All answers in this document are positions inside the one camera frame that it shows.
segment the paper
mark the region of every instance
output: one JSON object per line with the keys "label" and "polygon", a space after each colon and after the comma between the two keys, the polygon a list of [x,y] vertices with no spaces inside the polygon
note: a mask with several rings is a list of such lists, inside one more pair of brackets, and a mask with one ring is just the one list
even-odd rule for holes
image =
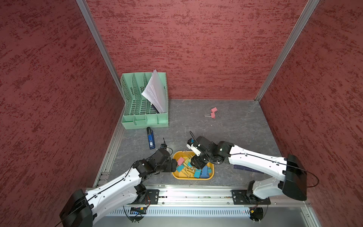
{"label": "paper", "polygon": [[156,69],[154,69],[149,83],[141,94],[154,105],[159,113],[168,111],[166,92]]}

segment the marble surface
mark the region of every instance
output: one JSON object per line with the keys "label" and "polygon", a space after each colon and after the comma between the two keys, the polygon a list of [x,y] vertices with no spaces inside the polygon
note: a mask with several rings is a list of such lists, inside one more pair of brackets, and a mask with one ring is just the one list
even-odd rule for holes
{"label": "marble surface", "polygon": [[[261,107],[256,101],[237,100],[170,100],[169,127],[153,128],[156,147],[163,142],[174,152],[187,150],[191,130],[196,137],[202,135],[218,143],[228,141],[245,149],[280,156]],[[218,108],[221,118],[203,117],[213,107]],[[150,150],[146,129],[126,130],[116,154],[109,179],[128,170],[133,162],[147,158]],[[144,185],[206,185],[246,187],[251,180],[263,180],[269,175],[233,169],[233,165],[215,165],[214,177],[208,181],[178,180],[171,173],[153,175]]]}

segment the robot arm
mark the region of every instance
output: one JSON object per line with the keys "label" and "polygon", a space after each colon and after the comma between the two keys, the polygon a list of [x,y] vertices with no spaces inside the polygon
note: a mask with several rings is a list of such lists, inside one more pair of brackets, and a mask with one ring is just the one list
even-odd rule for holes
{"label": "robot arm", "polygon": [[[306,200],[306,173],[293,155],[288,158],[263,155],[225,141],[215,144],[204,137],[189,139],[187,147],[196,154],[191,159],[191,165],[198,169],[208,162],[216,165],[229,162],[271,175],[272,178],[249,183],[243,196],[250,204],[258,204],[267,197],[281,194]],[[162,147],[149,158],[134,162],[128,171],[109,183],[86,193],[77,190],[61,211],[61,222],[64,227],[91,227],[123,205],[143,203],[146,188],[142,182],[151,175],[175,171],[176,160]]]}
{"label": "robot arm", "polygon": [[289,154],[288,158],[273,157],[225,141],[215,144],[201,136],[189,139],[187,147],[196,154],[191,159],[191,165],[197,169],[202,169],[208,162],[216,165],[229,162],[271,175],[272,178],[249,183],[244,196],[251,204],[282,194],[296,200],[307,199],[306,172],[302,171],[304,168],[294,155]]}
{"label": "robot arm", "polygon": [[91,227],[99,219],[123,205],[145,200],[142,182],[152,174],[175,172],[176,160],[165,148],[158,149],[147,159],[138,160],[121,176],[101,187],[72,194],[60,213],[64,227]]}

